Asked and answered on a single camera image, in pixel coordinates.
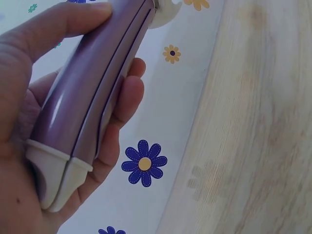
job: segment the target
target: white fabric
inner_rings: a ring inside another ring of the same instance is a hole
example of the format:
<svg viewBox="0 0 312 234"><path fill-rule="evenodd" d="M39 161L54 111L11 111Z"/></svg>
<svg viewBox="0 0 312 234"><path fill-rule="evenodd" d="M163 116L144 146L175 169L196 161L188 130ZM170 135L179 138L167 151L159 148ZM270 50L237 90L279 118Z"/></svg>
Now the white fabric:
<svg viewBox="0 0 312 234"><path fill-rule="evenodd" d="M195 5L207 2L194 1ZM58 2L1 0L0 33ZM37 7L29 13L33 4ZM145 95L137 113L121 131L118 163L106 181L61 227L60 234L96 234L108 226L116 232L124 230L126 234L156 232L184 154L218 31L223 2L209 0L209 4L209 8L202 7L200 11L193 4L183 4L174 21L147 32L137 53L147 65L142 78ZM65 39L43 56L34 65L32 80L61 67L80 39ZM181 53L174 64L167 62L163 55L164 47L170 45L178 47ZM159 167L163 177L152 178L150 187L143 187L141 181L131 184L128 181L131 172L121 168L123 162L130 161L126 148L137 149L141 139L150 147L154 143L161 145L159 156L168 159L165 166Z"/></svg>

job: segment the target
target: wooden surface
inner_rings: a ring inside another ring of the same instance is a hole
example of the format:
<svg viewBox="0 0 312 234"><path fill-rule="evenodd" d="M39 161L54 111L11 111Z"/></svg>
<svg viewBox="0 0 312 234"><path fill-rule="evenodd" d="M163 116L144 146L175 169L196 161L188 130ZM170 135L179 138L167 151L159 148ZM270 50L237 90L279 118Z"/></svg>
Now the wooden surface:
<svg viewBox="0 0 312 234"><path fill-rule="evenodd" d="M225 0L157 234L310 233L312 0Z"/></svg>

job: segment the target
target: handheld device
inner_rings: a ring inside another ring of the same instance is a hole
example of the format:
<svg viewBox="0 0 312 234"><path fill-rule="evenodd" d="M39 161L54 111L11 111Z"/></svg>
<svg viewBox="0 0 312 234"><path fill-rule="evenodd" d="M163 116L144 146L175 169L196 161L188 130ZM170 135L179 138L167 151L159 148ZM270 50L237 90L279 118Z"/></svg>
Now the handheld device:
<svg viewBox="0 0 312 234"><path fill-rule="evenodd" d="M112 0L111 18L83 36L27 141L42 209L59 211L85 182L147 29L170 22L181 6L171 0Z"/></svg>

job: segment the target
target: yellow flower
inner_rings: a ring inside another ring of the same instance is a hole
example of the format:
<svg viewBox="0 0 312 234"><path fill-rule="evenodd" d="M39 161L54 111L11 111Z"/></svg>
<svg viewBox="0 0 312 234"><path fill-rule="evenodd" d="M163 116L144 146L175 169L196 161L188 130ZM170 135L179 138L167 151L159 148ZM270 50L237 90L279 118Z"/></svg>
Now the yellow flower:
<svg viewBox="0 0 312 234"><path fill-rule="evenodd" d="M201 11L201 7L209 8L209 3L207 0L184 0L186 5L194 5L197 11Z"/></svg>
<svg viewBox="0 0 312 234"><path fill-rule="evenodd" d="M174 47L173 45L165 47L165 52L162 54L166 57L166 61L172 64L174 64L175 61L180 61L179 57L181 56L181 53L179 52L179 48Z"/></svg>

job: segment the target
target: flower pattern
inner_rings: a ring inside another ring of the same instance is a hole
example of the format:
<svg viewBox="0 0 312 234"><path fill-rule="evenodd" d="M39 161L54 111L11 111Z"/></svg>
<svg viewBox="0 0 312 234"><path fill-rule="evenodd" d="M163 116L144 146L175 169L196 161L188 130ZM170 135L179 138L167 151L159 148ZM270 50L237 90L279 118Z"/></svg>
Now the flower pattern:
<svg viewBox="0 0 312 234"><path fill-rule="evenodd" d="M215 203L218 197L223 196L230 182L230 178L225 179L224 169L223 164L216 164L212 160L208 160L204 168L194 166L192 174L195 178L189 179L187 183L187 187L195 189L193 199Z"/></svg>
<svg viewBox="0 0 312 234"><path fill-rule="evenodd" d="M207 8L207 9L210 7L207 0L184 0L184 3L186 5L192 5L193 4L195 10L197 10L197 11L201 11L202 7Z"/></svg>
<svg viewBox="0 0 312 234"><path fill-rule="evenodd" d="M169 45L169 47L165 47L165 52L162 53L165 56L167 62L174 64L176 61L180 61L181 53L179 52L178 47L174 47L173 45Z"/></svg>
<svg viewBox="0 0 312 234"><path fill-rule="evenodd" d="M56 46L54 46L54 49L56 49L58 46L60 46L60 43L59 43L59 44L57 44Z"/></svg>
<svg viewBox="0 0 312 234"><path fill-rule="evenodd" d="M32 13L33 11L35 11L36 8L37 8L37 4L31 5L28 9L28 13Z"/></svg>
<svg viewBox="0 0 312 234"><path fill-rule="evenodd" d="M107 227L106 231L103 229L99 229L98 233L99 234L126 234L126 232L123 230L119 230L116 232L115 229L111 226Z"/></svg>
<svg viewBox="0 0 312 234"><path fill-rule="evenodd" d="M67 0L68 2L73 3L86 3L87 0Z"/></svg>
<svg viewBox="0 0 312 234"><path fill-rule="evenodd" d="M126 156L131 161L123 162L121 168L125 172L132 172L129 175L129 182L136 184L141 179L144 187L150 187L152 184L151 176L160 179L163 171L159 169L167 164L165 156L158 156L161 151L159 144L153 144L149 149L146 140L140 140L137 144L138 151L132 147L128 147L125 151Z"/></svg>

